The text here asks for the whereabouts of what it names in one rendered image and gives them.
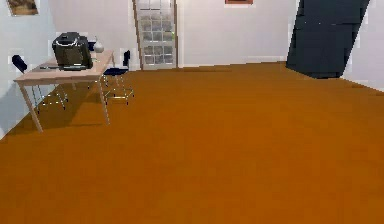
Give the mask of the dark blue chair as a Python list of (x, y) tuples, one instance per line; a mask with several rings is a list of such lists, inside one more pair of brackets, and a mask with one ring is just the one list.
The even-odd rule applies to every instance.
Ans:
[(107, 88), (104, 93), (105, 104), (109, 99), (124, 99), (129, 104), (128, 98), (134, 97), (134, 89), (125, 85), (124, 75), (129, 71), (130, 51), (123, 53), (121, 67), (108, 68), (103, 73), (103, 81)]
[[(20, 55), (13, 55), (11, 58), (11, 61), (12, 61), (12, 64), (21, 73), (25, 73), (25, 71), (28, 68), (28, 65), (24, 62), (24, 60)], [(31, 87), (31, 90), (32, 90), (32, 95), (33, 95), (37, 112), (40, 112), (38, 100), (41, 101), (43, 106), (47, 106), (49, 104), (47, 99), (51, 97), (51, 94), (43, 95), (39, 85), (37, 85), (36, 87)], [(58, 98), (58, 100), (56, 101), (56, 104), (61, 104), (62, 108), (66, 109), (64, 102), (68, 101), (67, 93), (64, 91), (63, 87), (60, 86), (59, 84), (54, 84), (54, 90), (56, 91), (55, 96)]]

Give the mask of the glass paned room door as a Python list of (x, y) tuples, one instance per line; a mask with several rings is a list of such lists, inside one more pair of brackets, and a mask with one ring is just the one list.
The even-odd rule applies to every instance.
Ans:
[(144, 70), (176, 67), (176, 0), (134, 0)]

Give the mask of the black coffee machine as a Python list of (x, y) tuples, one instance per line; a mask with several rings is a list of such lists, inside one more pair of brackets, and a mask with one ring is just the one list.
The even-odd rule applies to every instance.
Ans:
[(93, 67), (88, 39), (78, 32), (62, 33), (53, 41), (52, 49), (60, 70), (79, 71)]

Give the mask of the light wooden table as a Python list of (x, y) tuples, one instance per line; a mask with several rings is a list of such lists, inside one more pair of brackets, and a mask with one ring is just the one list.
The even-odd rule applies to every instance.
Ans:
[(56, 59), (52, 58), (15, 79), (15, 82), (18, 84), (25, 100), (25, 103), (32, 116), (32, 120), (39, 132), (42, 132), (43, 129), (26, 91), (26, 86), (97, 82), (102, 109), (104, 112), (104, 118), (106, 124), (110, 124), (108, 110), (105, 104), (105, 99), (102, 90), (101, 78), (109, 63), (115, 63), (114, 51), (104, 50), (102, 53), (95, 53), (93, 55), (93, 58), (95, 58), (96, 61), (93, 63), (93, 67), (87, 70), (61, 71), (58, 69), (42, 69), (42, 66), (56, 65)]

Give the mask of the dark blue tall cupboard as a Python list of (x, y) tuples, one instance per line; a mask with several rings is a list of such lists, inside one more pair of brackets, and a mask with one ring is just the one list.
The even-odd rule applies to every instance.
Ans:
[(316, 79), (343, 75), (370, 0), (300, 0), (286, 67)]

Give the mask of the brown framed wall picture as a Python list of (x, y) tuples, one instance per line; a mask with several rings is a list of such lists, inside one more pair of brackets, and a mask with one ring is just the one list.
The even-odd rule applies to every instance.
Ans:
[(13, 16), (38, 14), (35, 0), (7, 0), (7, 3)]

